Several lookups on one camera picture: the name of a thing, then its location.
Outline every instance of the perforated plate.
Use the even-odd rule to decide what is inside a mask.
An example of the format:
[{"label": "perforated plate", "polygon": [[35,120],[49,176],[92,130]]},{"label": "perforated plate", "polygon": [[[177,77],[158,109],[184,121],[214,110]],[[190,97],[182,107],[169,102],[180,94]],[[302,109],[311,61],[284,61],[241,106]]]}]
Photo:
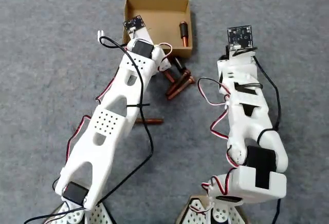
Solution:
[{"label": "perforated plate", "polygon": [[[155,71],[155,62],[151,59],[148,59],[146,57],[140,56],[138,54],[129,52],[130,56],[133,58],[135,64],[137,65],[139,71],[142,72],[148,72],[152,73]],[[125,54],[122,58],[122,61],[120,63],[120,67],[129,69],[131,71],[136,71],[133,63],[128,58],[128,56]]]},{"label": "perforated plate", "polygon": [[[65,203],[62,204],[61,208],[56,211],[56,213],[61,213],[61,212],[65,212],[68,211],[68,207]],[[58,220],[52,220],[50,222],[47,222],[48,220],[46,220],[45,223],[47,224],[78,224],[81,222],[82,217],[83,217],[83,210],[79,210],[79,211],[75,211],[72,213],[68,213],[67,215],[65,215],[63,218],[58,219]]]},{"label": "perforated plate", "polygon": [[[198,199],[193,199],[189,204],[196,207],[198,210],[205,210]],[[206,217],[203,214],[195,213],[187,207],[185,216],[182,218],[180,224],[206,224]]]},{"label": "perforated plate", "polygon": [[95,209],[85,216],[85,223],[87,224],[112,224],[106,208],[102,203],[97,205]]},{"label": "perforated plate", "polygon": [[[56,212],[68,211],[66,204],[63,204],[61,208]],[[101,203],[95,207],[92,212],[85,212],[83,210],[69,213],[59,220],[53,220],[47,222],[47,224],[80,224],[83,214],[85,214],[85,224],[113,224],[109,214],[106,211],[105,206]]]},{"label": "perforated plate", "polygon": [[217,203],[212,210],[212,216],[218,223],[226,222],[226,220],[229,218],[228,206]]},{"label": "perforated plate", "polygon": [[239,212],[236,210],[235,207],[229,207],[228,214],[231,219],[231,224],[245,224],[243,218],[239,214]]},{"label": "perforated plate", "polygon": [[125,117],[98,106],[89,126],[104,136],[116,136],[124,121]]}]

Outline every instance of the black electrical tape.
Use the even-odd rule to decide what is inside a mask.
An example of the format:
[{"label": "black electrical tape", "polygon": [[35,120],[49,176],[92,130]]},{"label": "black electrical tape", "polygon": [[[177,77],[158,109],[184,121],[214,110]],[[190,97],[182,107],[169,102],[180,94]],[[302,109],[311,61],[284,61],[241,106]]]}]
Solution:
[{"label": "black electrical tape", "polygon": [[174,57],[172,62],[179,72],[184,72],[186,70],[186,66],[177,57]]},{"label": "black electrical tape", "polygon": [[186,22],[180,22],[179,29],[180,29],[180,38],[183,38],[184,36],[186,36],[187,38],[189,37],[189,30]]}]

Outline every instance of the black cable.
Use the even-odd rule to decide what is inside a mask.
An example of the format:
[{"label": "black cable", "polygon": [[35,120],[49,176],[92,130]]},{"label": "black cable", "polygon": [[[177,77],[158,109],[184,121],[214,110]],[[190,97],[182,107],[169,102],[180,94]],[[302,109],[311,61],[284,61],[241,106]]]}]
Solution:
[{"label": "black cable", "polygon": [[122,48],[122,47],[124,47],[124,46],[127,46],[127,43],[123,43],[123,44],[118,44],[118,43],[116,43],[116,45],[115,46],[110,46],[110,45],[108,45],[108,44],[105,44],[105,43],[103,43],[103,42],[101,42],[101,39],[105,39],[106,38],[106,36],[101,36],[100,38],[99,38],[99,42],[104,46],[104,47],[106,47],[106,48]]},{"label": "black cable", "polygon": [[49,218],[49,217],[54,217],[54,216],[59,216],[59,215],[64,215],[64,214],[66,215],[68,213],[72,213],[72,212],[79,211],[79,210],[84,210],[84,209],[85,209],[84,207],[80,207],[80,208],[76,208],[76,209],[73,209],[73,210],[64,211],[64,212],[61,212],[61,213],[36,216],[36,217],[33,217],[33,218],[30,218],[30,219],[26,220],[24,222],[24,224],[27,224],[27,223],[29,223],[33,220],[39,220],[39,219],[44,219],[44,218]]},{"label": "black cable", "polygon": [[275,224],[277,222],[277,219],[278,219],[279,214],[280,214],[280,205],[281,205],[281,198],[279,198],[278,201],[277,201],[277,211],[276,211],[276,215],[273,218],[272,224]]},{"label": "black cable", "polygon": [[[266,77],[266,79],[270,82],[270,84],[273,86],[274,90],[276,91],[277,104],[278,104],[278,116],[277,116],[277,120],[276,120],[273,128],[264,129],[258,135],[257,144],[259,145],[260,140],[261,140],[261,137],[262,137],[262,135],[265,132],[270,131],[270,130],[275,130],[275,131],[278,131],[279,130],[279,125],[280,125],[280,121],[281,121],[281,103],[280,103],[279,90],[278,90],[277,86],[272,81],[272,79],[267,75],[267,73],[265,72],[265,70],[262,68],[261,64],[257,60],[257,58],[254,56],[253,59],[255,60],[255,62],[257,64],[257,67],[259,68],[259,70],[262,72],[262,74]],[[280,214],[280,205],[281,205],[281,199],[279,198],[278,199],[278,202],[277,202],[277,211],[276,211],[276,214],[275,214],[275,216],[273,218],[272,224],[275,224],[276,221],[277,221],[277,219],[278,219],[278,217],[279,217],[279,214]]]},{"label": "black cable", "polygon": [[53,189],[53,191],[55,191],[55,183],[60,179],[60,177],[61,176],[58,176],[58,178],[53,181],[53,183],[52,183],[52,189]]},{"label": "black cable", "polygon": [[130,61],[132,62],[133,66],[135,67],[136,71],[137,71],[137,74],[138,74],[138,78],[140,80],[140,83],[141,83],[141,88],[140,88],[140,99],[139,99],[139,105],[138,105],[138,108],[139,108],[139,112],[140,112],[140,117],[142,118],[142,121],[143,121],[143,125],[144,125],[144,128],[146,130],[146,133],[148,134],[148,137],[149,137],[149,140],[150,140],[150,153],[149,155],[146,157],[145,160],[143,160],[134,170],[132,170],[120,183],[118,183],[111,191],[109,191],[105,196],[103,196],[98,202],[97,204],[100,204],[102,201],[104,201],[106,198],[108,198],[113,192],[115,192],[120,186],[122,186],[136,171],[138,171],[145,163],[147,163],[149,161],[149,159],[152,157],[153,155],[153,151],[154,151],[154,146],[153,146],[153,140],[152,140],[152,136],[151,136],[151,133],[149,131],[149,128],[148,128],[148,125],[146,124],[146,121],[145,121],[145,117],[144,117],[144,113],[143,113],[143,93],[144,93],[144,82],[143,82],[143,78],[142,78],[142,75],[140,74],[140,71],[135,63],[135,61],[133,60],[133,58],[130,56],[129,53],[127,53],[126,50],[124,50],[124,48],[119,45],[117,42],[115,42],[114,40],[112,40],[111,38],[108,38],[107,36],[101,36],[99,38],[99,42],[107,47],[107,48],[110,48],[111,46],[109,45],[106,45],[102,42],[103,39],[106,39],[108,41],[110,41],[111,43],[113,43],[116,48],[119,48],[122,52],[124,52],[128,58],[130,59]]},{"label": "black cable", "polygon": [[278,116],[277,116],[277,120],[276,120],[273,128],[274,128],[274,130],[278,130],[280,121],[281,121],[281,102],[280,102],[279,90],[278,90],[277,86],[275,85],[275,83],[272,81],[272,79],[267,75],[265,70],[262,68],[262,66],[259,63],[259,61],[257,60],[256,56],[254,56],[253,59],[255,60],[256,65],[259,68],[259,70],[262,72],[262,74],[266,77],[266,79],[270,82],[270,84],[273,86],[274,90],[276,91],[277,104],[278,104]]},{"label": "black cable", "polygon": [[[70,206],[67,204],[67,201],[64,201],[64,203],[66,204],[68,210],[70,210]],[[63,215],[63,216],[61,216],[61,217],[58,217],[58,218],[52,219],[52,220],[51,220],[51,223],[52,223],[54,220],[60,220],[60,219],[64,218],[66,215],[67,215],[67,214],[65,214],[65,215]]]},{"label": "black cable", "polygon": [[232,54],[232,56],[234,57],[234,56],[237,56],[239,54],[255,51],[256,49],[257,49],[257,47],[247,48],[247,49],[238,49],[237,51],[235,51],[234,54]]}]

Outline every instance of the cable tie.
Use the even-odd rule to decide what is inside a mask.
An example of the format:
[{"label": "cable tie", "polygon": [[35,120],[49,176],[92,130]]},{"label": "cable tie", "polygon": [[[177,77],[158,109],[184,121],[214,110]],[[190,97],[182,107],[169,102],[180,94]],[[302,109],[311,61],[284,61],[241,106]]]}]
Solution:
[{"label": "cable tie", "polygon": [[145,106],[150,106],[150,103],[143,103],[142,105],[140,105],[140,103],[138,104],[132,104],[132,105],[127,105],[127,107],[145,107]]}]

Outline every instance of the copper cylinder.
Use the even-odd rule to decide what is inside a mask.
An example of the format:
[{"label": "copper cylinder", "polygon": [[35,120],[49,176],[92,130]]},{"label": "copper cylinder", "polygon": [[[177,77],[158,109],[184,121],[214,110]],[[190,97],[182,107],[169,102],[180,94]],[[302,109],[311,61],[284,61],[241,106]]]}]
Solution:
[{"label": "copper cylinder", "polygon": [[180,76],[180,78],[173,83],[170,88],[167,90],[166,95],[169,96],[172,92],[174,92],[174,90],[184,81],[184,79],[186,77],[188,77],[189,75],[191,75],[191,72],[189,70],[185,70],[184,73]]},{"label": "copper cylinder", "polygon": [[[160,125],[163,123],[163,119],[145,119],[146,124],[148,125]],[[142,124],[143,120],[141,118],[137,118],[135,124]]]},{"label": "copper cylinder", "polygon": [[171,95],[168,96],[168,100],[172,100],[176,95],[181,93],[187,86],[194,83],[195,83],[194,78],[190,76],[189,79],[187,79],[180,88],[176,89]]},{"label": "copper cylinder", "polygon": [[189,39],[186,36],[183,36],[182,40],[183,40],[183,46],[188,47],[189,46]]},{"label": "copper cylinder", "polygon": [[166,78],[167,78],[171,83],[175,83],[175,79],[173,78],[173,76],[171,76],[171,74],[170,74],[170,72],[169,72],[168,69],[165,70],[165,71],[163,71],[162,73],[166,76]]}]

